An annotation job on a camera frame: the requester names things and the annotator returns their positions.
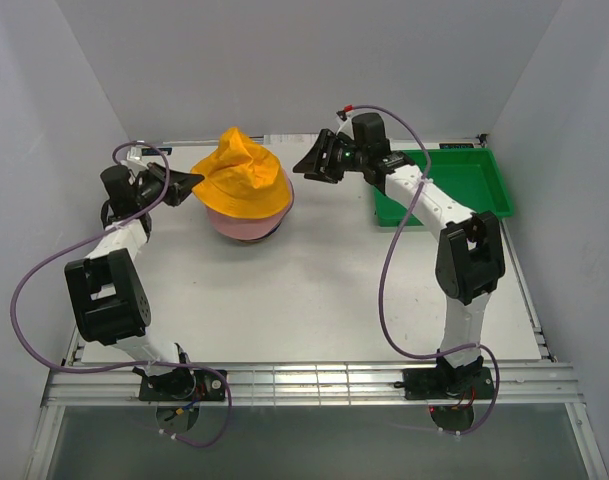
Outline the pink bucket hat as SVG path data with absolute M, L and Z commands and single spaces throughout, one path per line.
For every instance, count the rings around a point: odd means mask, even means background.
M 283 222 L 294 204 L 294 195 L 287 206 L 277 214 L 261 219 L 234 218 L 216 212 L 207 207 L 206 214 L 211 226 L 219 234 L 229 239 L 247 242 L 248 240 L 261 237 L 270 231 L 277 223 Z

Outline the blue bucket hat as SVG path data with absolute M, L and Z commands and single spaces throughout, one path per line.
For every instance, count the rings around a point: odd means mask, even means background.
M 269 239 L 272 235 L 274 235 L 281 227 L 283 222 L 279 222 L 277 223 L 270 231 L 268 231 L 265 235 L 258 237 L 258 238 L 254 238 L 251 240 L 248 240 L 248 243 L 259 243 L 259 242 L 263 242 L 267 239 Z

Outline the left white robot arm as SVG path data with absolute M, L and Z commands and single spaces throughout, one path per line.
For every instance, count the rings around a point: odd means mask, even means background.
M 188 355 L 179 344 L 147 333 L 152 310 L 134 261 L 153 228 L 144 209 L 157 198 L 172 207 L 180 205 L 204 176 L 150 163 L 137 174 L 125 165 L 111 166 L 100 179 L 108 194 L 100 214 L 108 234 L 86 257 L 64 268 L 78 331 L 87 342 L 143 361 L 134 372 L 153 391 L 188 398 L 196 389 L 196 376 L 185 367 Z

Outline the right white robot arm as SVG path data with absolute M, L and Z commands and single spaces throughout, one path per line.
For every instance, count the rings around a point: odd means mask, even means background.
M 379 110 L 338 116 L 351 125 L 351 134 L 321 130 L 294 173 L 337 184 L 345 173 L 357 172 L 406 206 L 437 242 L 435 277 L 446 298 L 442 342 L 429 357 L 434 367 L 404 370 L 397 387 L 408 400 L 492 397 L 496 388 L 483 364 L 489 351 L 481 334 L 491 294 L 505 274 L 499 219 L 461 205 L 432 182 L 428 166 L 419 167 L 408 154 L 393 150 Z

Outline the yellow bucket hat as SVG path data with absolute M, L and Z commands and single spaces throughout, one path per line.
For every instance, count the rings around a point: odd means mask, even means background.
M 206 207 L 232 218 L 268 218 L 293 200 L 278 157 L 237 127 L 224 132 L 217 148 L 191 172 L 203 177 L 193 194 Z

